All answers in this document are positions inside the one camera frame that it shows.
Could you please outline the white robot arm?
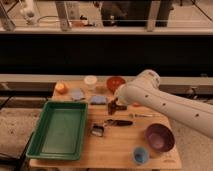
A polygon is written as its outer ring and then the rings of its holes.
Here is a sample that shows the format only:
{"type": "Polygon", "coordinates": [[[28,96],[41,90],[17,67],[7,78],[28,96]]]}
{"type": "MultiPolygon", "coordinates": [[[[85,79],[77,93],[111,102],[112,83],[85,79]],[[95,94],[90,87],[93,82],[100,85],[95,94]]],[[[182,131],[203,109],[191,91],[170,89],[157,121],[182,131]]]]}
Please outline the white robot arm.
{"type": "Polygon", "coordinates": [[[123,104],[134,102],[155,110],[213,139],[213,105],[159,90],[160,76],[147,69],[119,86],[115,97],[123,104]]]}

